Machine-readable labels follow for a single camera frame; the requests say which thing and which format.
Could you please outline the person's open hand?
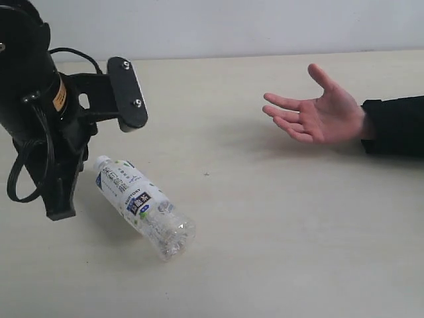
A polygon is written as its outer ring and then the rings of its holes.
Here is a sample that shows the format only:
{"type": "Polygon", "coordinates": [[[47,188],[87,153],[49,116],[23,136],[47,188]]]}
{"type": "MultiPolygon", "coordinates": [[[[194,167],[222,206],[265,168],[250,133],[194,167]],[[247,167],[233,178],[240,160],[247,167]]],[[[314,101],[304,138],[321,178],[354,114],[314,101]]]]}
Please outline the person's open hand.
{"type": "Polygon", "coordinates": [[[292,139],[302,143],[336,144],[372,136],[367,116],[354,97],[316,64],[311,78],[323,89],[315,99],[289,99],[265,93],[262,111],[292,139]]]}

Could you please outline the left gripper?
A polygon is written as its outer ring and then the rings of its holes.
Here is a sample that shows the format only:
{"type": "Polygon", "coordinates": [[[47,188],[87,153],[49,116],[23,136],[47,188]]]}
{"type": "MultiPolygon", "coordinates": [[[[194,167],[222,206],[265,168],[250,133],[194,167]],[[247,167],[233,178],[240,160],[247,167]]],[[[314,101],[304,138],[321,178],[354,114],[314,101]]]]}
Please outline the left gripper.
{"type": "Polygon", "coordinates": [[[34,184],[44,184],[36,198],[50,220],[74,217],[74,190],[89,140],[97,122],[118,114],[108,74],[14,73],[13,101],[20,125],[13,171],[27,168],[34,184]],[[50,172],[46,180],[44,172],[50,172]]]}

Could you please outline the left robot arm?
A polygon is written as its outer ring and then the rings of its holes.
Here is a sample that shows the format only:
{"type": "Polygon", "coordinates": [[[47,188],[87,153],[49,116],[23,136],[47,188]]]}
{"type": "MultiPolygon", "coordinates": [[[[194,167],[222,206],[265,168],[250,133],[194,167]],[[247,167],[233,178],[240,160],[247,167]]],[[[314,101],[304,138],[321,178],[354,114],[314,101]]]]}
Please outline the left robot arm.
{"type": "Polygon", "coordinates": [[[17,158],[7,195],[41,198],[53,221],[76,214],[73,196],[97,123],[117,116],[109,77],[59,72],[50,26],[29,1],[1,2],[1,125],[17,158]]]}

